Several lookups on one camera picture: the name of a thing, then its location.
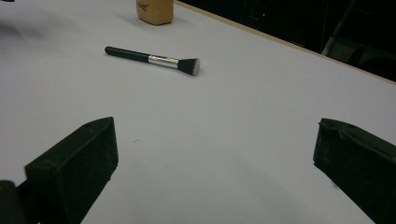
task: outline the bottle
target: bottle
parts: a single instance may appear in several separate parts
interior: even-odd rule
[[[152,25],[172,22],[174,0],[136,0],[137,16]]]

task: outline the black bristles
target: black bristles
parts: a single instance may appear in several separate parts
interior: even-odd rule
[[[178,60],[177,70],[195,77],[199,72],[199,59]]]

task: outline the silver ferrule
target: silver ferrule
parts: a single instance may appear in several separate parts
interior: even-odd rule
[[[148,56],[148,62],[162,65],[165,67],[177,68],[178,59],[150,55]]]

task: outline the dark background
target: dark background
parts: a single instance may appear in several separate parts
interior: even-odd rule
[[[332,36],[340,43],[349,43],[351,50],[344,53],[344,61],[359,68],[363,65],[361,58],[370,49],[371,58],[385,58],[390,65],[388,74],[396,77],[396,63],[388,57],[396,55],[395,0],[179,1],[317,53],[323,52]]]

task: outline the black brush handle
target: black brush handle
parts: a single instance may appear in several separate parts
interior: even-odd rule
[[[130,59],[130,60],[139,61],[142,63],[149,62],[149,54],[146,54],[146,53],[140,53],[140,52],[131,51],[128,49],[116,49],[113,47],[106,47],[105,52],[108,55],[116,56],[119,58]]]

